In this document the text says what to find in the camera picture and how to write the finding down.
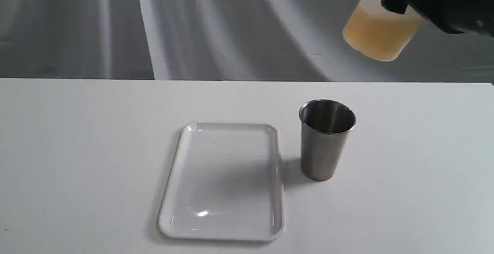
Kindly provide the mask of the translucent squeeze bottle amber liquid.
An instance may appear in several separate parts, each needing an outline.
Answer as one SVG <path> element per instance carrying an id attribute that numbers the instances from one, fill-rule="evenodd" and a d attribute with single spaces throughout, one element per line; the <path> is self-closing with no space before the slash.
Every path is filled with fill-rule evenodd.
<path id="1" fill-rule="evenodd" d="M 381 0 L 360 0 L 342 30 L 354 50 L 381 62 L 392 62 L 424 23 L 413 8 L 404 14 L 385 10 Z"/>

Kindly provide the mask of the stainless steel cup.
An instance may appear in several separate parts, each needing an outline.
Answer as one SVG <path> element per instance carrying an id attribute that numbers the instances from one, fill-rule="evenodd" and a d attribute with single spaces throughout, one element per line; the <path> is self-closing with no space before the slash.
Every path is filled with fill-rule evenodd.
<path id="1" fill-rule="evenodd" d="M 335 174 L 348 135 L 357 118 L 346 105 L 328 99 L 306 102 L 299 110 L 301 171 L 314 181 Z"/>

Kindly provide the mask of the white plastic tray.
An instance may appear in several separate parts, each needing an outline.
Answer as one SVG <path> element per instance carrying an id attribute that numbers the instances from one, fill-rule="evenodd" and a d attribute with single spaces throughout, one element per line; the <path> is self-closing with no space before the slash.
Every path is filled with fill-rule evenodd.
<path id="1" fill-rule="evenodd" d="M 175 149 L 158 226 L 174 239 L 268 243 L 279 238 L 286 216 L 275 127 L 187 124 Z"/>

